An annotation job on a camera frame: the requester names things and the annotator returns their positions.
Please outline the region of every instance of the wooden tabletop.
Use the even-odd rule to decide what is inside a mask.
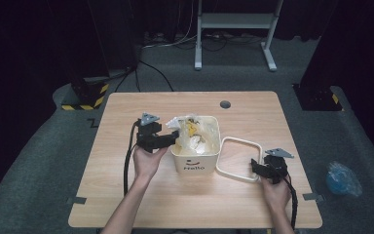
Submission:
[[[228,100],[231,107],[220,107],[222,100]],[[303,199],[302,194],[312,193],[312,190],[278,96],[273,92],[112,94],[106,103],[77,193],[77,197],[87,200],[85,204],[73,205],[69,217],[71,226],[103,227],[123,199],[123,168],[131,127],[143,112],[161,118],[158,122],[163,125],[163,130],[159,135],[170,134],[166,122],[175,116],[213,116],[218,121],[221,138],[238,137],[259,143],[263,150],[282,148],[293,154],[294,159],[286,159],[286,164],[299,201],[296,227],[321,227],[316,202]],[[222,150],[220,163],[224,163],[223,169],[249,175],[250,158],[257,159],[260,152],[255,150],[246,154],[242,149],[242,146],[231,144]],[[129,184],[132,181],[131,160]],[[286,210],[291,217],[291,203]],[[272,226],[260,183],[233,180],[217,172],[180,175],[175,170],[170,150],[146,191],[134,223],[134,227],[145,228]]]

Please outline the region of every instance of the forearm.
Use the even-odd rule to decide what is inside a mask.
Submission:
[[[121,201],[120,205],[111,215],[107,224],[102,230],[102,234],[110,233],[131,233],[135,216],[147,190],[150,179],[136,178],[129,192]]]
[[[290,220],[288,219],[287,214],[284,210],[275,211],[274,209],[271,209],[271,215],[272,215],[273,224],[276,229],[276,233],[294,234],[294,231],[290,225]]]

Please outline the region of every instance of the gray carpet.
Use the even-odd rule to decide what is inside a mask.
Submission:
[[[344,111],[303,111],[293,92],[315,50],[317,41],[275,39],[272,53],[278,66],[270,72],[258,43],[228,44],[222,50],[204,50],[203,70],[194,70],[194,50],[175,47],[144,49],[141,60],[157,67],[176,91],[274,91],[313,190],[323,195],[318,203],[323,218],[319,229],[300,233],[374,233],[374,147],[350,109],[343,90],[332,87]],[[217,49],[220,43],[204,41]],[[160,73],[144,64],[137,69],[141,92],[169,92]],[[110,81],[108,95],[121,80]],[[67,86],[54,93],[59,106]],[[138,92],[131,74],[117,92]],[[105,102],[98,110],[63,111],[60,108],[23,148],[0,184],[0,233],[95,233],[92,228],[72,228],[67,220],[84,172]],[[352,169],[363,194],[334,195],[324,179],[330,162]],[[135,230],[135,233],[171,233],[175,230]],[[236,230],[184,230],[188,233],[236,233]],[[266,233],[265,230],[251,230]]]

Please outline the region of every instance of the person's right arm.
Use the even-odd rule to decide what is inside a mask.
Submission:
[[[290,220],[285,211],[285,207],[291,198],[290,189],[286,182],[282,179],[280,183],[272,184],[265,177],[261,177],[261,181],[263,184],[264,197],[269,207],[276,233],[294,234]]]

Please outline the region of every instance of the trash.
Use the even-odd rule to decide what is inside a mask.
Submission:
[[[338,162],[330,163],[328,169],[326,184],[332,193],[356,197],[362,194],[362,186],[351,169]]]

